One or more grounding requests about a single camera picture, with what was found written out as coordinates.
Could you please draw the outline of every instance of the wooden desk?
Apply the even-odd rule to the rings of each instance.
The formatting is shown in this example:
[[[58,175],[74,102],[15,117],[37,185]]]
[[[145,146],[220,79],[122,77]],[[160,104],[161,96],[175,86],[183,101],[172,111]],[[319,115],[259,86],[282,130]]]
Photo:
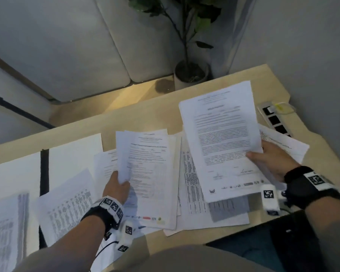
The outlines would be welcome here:
[[[272,101],[273,103],[288,102],[290,99],[290,95],[270,68],[267,65],[262,65],[113,110],[107,114],[101,114],[2,144],[0,145],[0,163],[96,133],[102,134],[103,150],[108,151],[116,147],[116,131],[143,132],[167,128],[169,134],[180,132],[182,130],[182,120],[178,107],[180,101],[245,80],[251,81],[256,105],[266,101]],[[266,125],[261,115],[258,114],[257,116],[258,122]],[[323,174],[335,184],[340,185],[340,160],[326,141],[320,135],[307,130],[297,114],[283,115],[282,119],[294,134],[295,139],[310,145],[304,164]],[[108,270],[122,268],[139,261],[149,254],[152,255],[170,247],[184,244],[204,244],[273,219],[273,217],[260,210],[262,205],[259,194],[252,195],[249,198],[252,210],[249,213],[250,224],[182,231],[171,237],[166,237],[162,231],[158,231],[136,239],[126,254],[109,266]]]

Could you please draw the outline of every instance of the floor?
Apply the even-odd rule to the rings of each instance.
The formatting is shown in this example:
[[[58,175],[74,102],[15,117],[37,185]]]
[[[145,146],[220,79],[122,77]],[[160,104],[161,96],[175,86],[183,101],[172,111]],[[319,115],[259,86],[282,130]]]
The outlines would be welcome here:
[[[174,77],[167,76],[82,100],[53,105],[50,123],[59,127],[173,91]]]

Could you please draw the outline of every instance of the plant pot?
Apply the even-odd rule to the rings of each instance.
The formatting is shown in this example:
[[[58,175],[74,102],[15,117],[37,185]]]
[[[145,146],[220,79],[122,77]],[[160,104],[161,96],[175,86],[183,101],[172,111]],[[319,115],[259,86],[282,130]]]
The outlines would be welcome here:
[[[178,77],[177,77],[177,74],[176,74],[176,68],[177,66],[181,63],[182,61],[180,61],[179,63],[177,63],[175,69],[174,69],[174,83],[175,83],[175,90],[178,91],[178,90],[181,90],[181,89],[184,89],[184,88],[187,88],[187,87],[190,87],[190,86],[194,86],[194,85],[197,85],[197,84],[200,84],[200,83],[203,83],[205,81],[208,80],[208,76],[209,76],[209,65],[204,62],[204,61],[197,61],[197,60],[191,60],[191,62],[194,62],[196,64],[199,65],[199,67],[204,71],[205,73],[205,76],[204,78],[202,78],[201,80],[199,81],[196,81],[196,82],[191,82],[191,83],[188,83],[188,82],[183,82],[181,81]]]

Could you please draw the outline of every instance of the hand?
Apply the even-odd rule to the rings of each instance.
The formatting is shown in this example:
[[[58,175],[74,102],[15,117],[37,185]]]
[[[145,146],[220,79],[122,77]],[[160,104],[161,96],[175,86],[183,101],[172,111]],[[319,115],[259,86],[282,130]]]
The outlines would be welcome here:
[[[262,140],[262,148],[263,154],[249,151],[245,155],[253,162],[264,163],[281,182],[284,182],[287,172],[301,166],[276,144]]]
[[[122,184],[119,184],[118,171],[113,171],[111,178],[106,184],[106,187],[104,187],[103,196],[111,196],[117,199],[123,205],[128,198],[129,191],[130,183],[126,181]]]

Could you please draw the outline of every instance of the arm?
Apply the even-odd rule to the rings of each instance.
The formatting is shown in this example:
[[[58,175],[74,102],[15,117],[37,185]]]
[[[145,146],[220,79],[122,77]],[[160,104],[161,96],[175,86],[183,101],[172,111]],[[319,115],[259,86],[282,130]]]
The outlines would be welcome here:
[[[103,196],[111,196],[124,204],[130,184],[120,185],[117,177],[118,172],[113,172]],[[28,256],[13,272],[88,272],[104,233],[103,221],[97,216],[88,216],[51,247]]]
[[[248,152],[253,162],[262,162],[280,181],[287,172],[300,166],[277,145],[262,141],[263,153]],[[327,262],[332,271],[340,271],[340,200],[323,197],[310,203],[305,209]]]

